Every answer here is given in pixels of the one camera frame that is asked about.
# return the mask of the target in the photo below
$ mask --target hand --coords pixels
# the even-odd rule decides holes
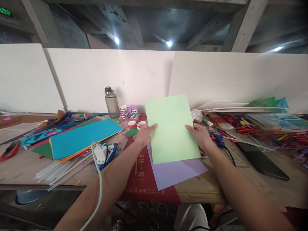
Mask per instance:
[[[192,133],[203,150],[210,149],[215,146],[205,126],[193,123],[193,127],[189,125],[186,125],[185,127]]]
[[[141,126],[140,130],[137,133],[136,140],[140,142],[143,146],[146,146],[150,142],[151,132],[157,128],[157,124],[154,124],[149,128],[148,123]]]

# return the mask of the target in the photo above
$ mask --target lavender paper sheet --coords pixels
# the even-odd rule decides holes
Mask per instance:
[[[147,144],[157,189],[162,190],[208,171],[199,159],[153,164],[151,141]]]

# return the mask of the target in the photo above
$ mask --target scissors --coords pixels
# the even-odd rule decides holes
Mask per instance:
[[[19,143],[20,143],[19,140],[11,143],[11,145],[6,148],[5,152],[2,153],[2,155],[0,157],[0,161],[6,160],[6,159],[12,157],[18,151]]]

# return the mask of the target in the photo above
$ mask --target forearm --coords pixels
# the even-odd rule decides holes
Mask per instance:
[[[103,195],[100,207],[85,230],[96,230],[121,196],[132,167],[144,145],[133,142],[102,171]],[[75,203],[63,216],[55,230],[79,230],[92,215],[99,198],[99,177],[94,177]]]
[[[205,148],[223,192],[247,230],[293,230],[294,228],[257,186],[214,146]]]

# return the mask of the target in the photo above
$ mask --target power cord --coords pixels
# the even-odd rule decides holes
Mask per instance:
[[[94,148],[93,148],[93,144],[97,144],[99,147],[102,147],[101,144],[99,144],[98,142],[96,141],[93,141],[92,144],[91,144],[91,149],[92,149],[92,155],[93,155],[93,159],[94,159],[94,162],[95,162],[95,167],[97,169],[97,172],[98,172],[98,176],[99,176],[99,199],[98,199],[98,202],[97,202],[97,206],[94,210],[94,212],[92,213],[92,215],[90,216],[89,220],[83,225],[83,227],[79,230],[79,231],[83,231],[87,225],[90,223],[90,221],[93,219],[93,217],[95,216],[99,206],[100,206],[100,203],[102,201],[102,195],[103,195],[103,179],[102,179],[102,173],[100,172],[99,170],[99,167],[98,167],[98,164],[97,164],[97,161],[96,161],[96,156],[95,156],[95,153],[94,153]],[[103,169],[105,167],[105,163],[107,161],[107,157],[108,157],[108,153],[106,155],[106,159],[105,159],[105,162],[104,162],[104,165],[103,165]]]
[[[217,226],[218,226],[218,223],[219,223],[219,221],[220,221],[220,219],[221,219],[221,217],[224,216],[224,215],[226,215],[226,214],[229,214],[229,213],[231,213],[231,212],[233,212],[233,209],[230,209],[229,211],[223,212],[222,214],[220,214],[220,215],[218,216],[218,221],[217,221],[217,224],[216,224],[216,226],[215,226],[214,229],[208,229],[208,228],[203,227],[203,226],[196,226],[196,227],[192,228],[192,229],[189,230],[189,231],[195,231],[196,229],[199,229],[199,228],[200,228],[200,229],[209,230],[209,231],[216,230],[216,229],[217,229]]]
[[[228,153],[229,153],[229,155],[230,155],[230,157],[231,157],[231,159],[232,159],[233,165],[236,167],[236,164],[235,164],[234,158],[233,158],[233,156],[232,156],[232,154],[231,154],[230,150],[229,150],[227,147],[224,147],[224,149],[228,151]]]

